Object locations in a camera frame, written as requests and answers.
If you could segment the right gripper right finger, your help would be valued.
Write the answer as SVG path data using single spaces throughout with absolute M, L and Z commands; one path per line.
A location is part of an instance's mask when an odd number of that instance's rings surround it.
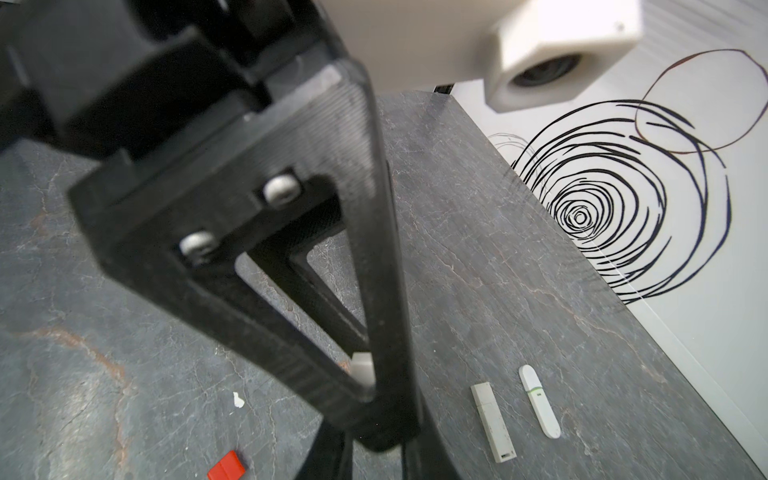
M 401 446 L 402 478 L 459 480 L 460 475 L 441 441 L 425 397 L 421 398 L 421 413 L 423 422 L 419 434 Z

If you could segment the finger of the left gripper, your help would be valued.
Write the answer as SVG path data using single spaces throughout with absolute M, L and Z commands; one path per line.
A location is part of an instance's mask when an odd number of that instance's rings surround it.
M 344 230 L 336 197 L 315 206 L 248 251 L 256 265 L 347 354 L 367 352 L 367 329 L 311 267 L 310 251 Z
M 69 200 L 109 277 L 368 449 L 419 434 L 392 188 L 359 63 L 335 60 L 258 113 L 234 93 Z

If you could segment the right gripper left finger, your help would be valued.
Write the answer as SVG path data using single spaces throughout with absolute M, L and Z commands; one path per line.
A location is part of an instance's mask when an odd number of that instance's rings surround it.
M 323 420 L 295 480 L 351 480 L 353 438 Z

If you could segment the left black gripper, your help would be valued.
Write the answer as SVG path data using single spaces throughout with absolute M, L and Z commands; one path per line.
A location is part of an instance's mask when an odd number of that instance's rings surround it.
M 313 1 L 5 1 L 1 146 L 151 154 L 236 95 L 263 132 L 333 139 L 360 66 Z

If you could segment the long white usb drive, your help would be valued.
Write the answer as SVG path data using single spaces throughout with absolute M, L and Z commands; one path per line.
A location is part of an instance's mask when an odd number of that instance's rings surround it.
M 517 457 L 495 394 L 489 382 L 470 387 L 473 400 L 496 463 L 504 463 Z

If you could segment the white square usb cap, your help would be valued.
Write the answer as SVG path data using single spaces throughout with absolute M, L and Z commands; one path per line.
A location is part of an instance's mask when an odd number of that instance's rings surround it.
M 376 385 L 376 374 L 372 354 L 355 352 L 349 362 L 349 374 L 363 387 L 373 388 Z

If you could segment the white green usb drive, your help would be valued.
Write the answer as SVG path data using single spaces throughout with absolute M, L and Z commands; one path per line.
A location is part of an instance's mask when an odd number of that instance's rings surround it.
M 559 439 L 562 435 L 561 426 L 537 372 L 531 365 L 521 366 L 518 372 L 542 432 L 549 439 Z

